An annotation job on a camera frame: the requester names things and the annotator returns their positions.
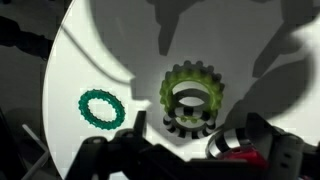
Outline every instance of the dark green ring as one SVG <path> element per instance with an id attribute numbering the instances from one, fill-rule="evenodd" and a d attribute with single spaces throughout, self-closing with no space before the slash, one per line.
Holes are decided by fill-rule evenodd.
<path id="1" fill-rule="evenodd" d="M 101 119 L 95 117 L 89 109 L 89 101 L 91 99 L 101 99 L 107 101 L 116 111 L 117 117 L 112 121 L 102 121 Z M 92 125 L 100 129 L 116 129 L 121 126 L 124 121 L 125 111 L 121 102 L 109 92 L 102 90 L 91 90 L 84 93 L 79 100 L 79 110 L 82 116 Z"/>

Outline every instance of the red part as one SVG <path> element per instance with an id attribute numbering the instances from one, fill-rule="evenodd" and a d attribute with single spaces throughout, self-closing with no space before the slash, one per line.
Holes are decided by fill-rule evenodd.
<path id="1" fill-rule="evenodd" d="M 259 166 L 263 169 L 268 167 L 268 162 L 254 148 L 234 148 L 224 153 L 219 159 L 245 159 L 248 163 Z"/>

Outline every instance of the white surface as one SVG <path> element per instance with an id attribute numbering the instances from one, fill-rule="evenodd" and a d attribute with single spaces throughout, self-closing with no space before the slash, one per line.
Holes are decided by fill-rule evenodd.
<path id="1" fill-rule="evenodd" d="M 170 137 L 162 125 L 164 112 L 159 103 L 159 89 L 165 72 L 187 59 L 193 63 L 202 60 L 205 66 L 213 65 L 215 71 L 222 74 L 222 82 L 226 84 L 222 109 L 217 119 L 219 125 L 223 124 L 234 104 L 244 98 L 257 81 L 251 76 L 254 61 L 282 23 L 278 1 L 266 4 L 249 0 L 198 3 L 181 14 L 171 49 L 168 56 L 164 57 L 158 53 L 160 26 L 155 21 L 153 5 L 143 0 L 101 0 L 97 1 L 96 11 L 93 12 L 89 2 L 77 0 L 71 4 L 62 23 L 63 28 L 60 28 L 55 40 L 45 77 L 45 132 L 51 155 L 62 177 L 68 172 L 84 139 L 105 136 L 111 140 L 116 132 L 89 125 L 78 110 L 80 96 L 94 88 L 109 91 L 122 102 L 126 117 L 121 128 L 132 127 L 137 111 L 147 110 L 148 122 L 156 121 L 159 124 L 153 123 L 151 126 L 148 123 L 147 139 L 151 143 L 161 143 L 184 160 L 205 157 L 208 138 L 187 143 Z M 102 26 L 109 28 L 99 31 L 104 33 L 105 41 L 112 48 L 112 53 L 119 56 L 117 58 L 100 40 L 92 16 L 98 12 L 104 14 L 95 18 L 105 19 Z M 320 32 L 318 23 L 317 20 L 296 33 L 306 44 L 303 49 L 312 50 L 313 58 L 310 61 L 313 61 L 314 69 L 320 68 L 320 52 L 314 50 L 320 48 L 319 33 L 314 33 Z M 94 63 L 111 78 L 89 63 L 63 29 L 70 32 Z M 304 56 L 305 51 L 280 56 L 280 60 L 275 61 L 268 72 L 301 60 Z M 285 113 L 270 119 L 272 124 L 312 144 L 320 140 L 317 122 L 320 75 L 317 72 L 312 69 L 308 72 L 313 75 L 312 85 L 306 87 L 304 98 Z M 135 88 L 136 96 L 143 96 L 145 100 L 135 100 L 131 88 Z M 93 111 L 99 114 L 98 107 Z M 113 115 L 108 112 L 99 115 L 111 118 Z M 173 145 L 161 134 L 179 145 Z"/>

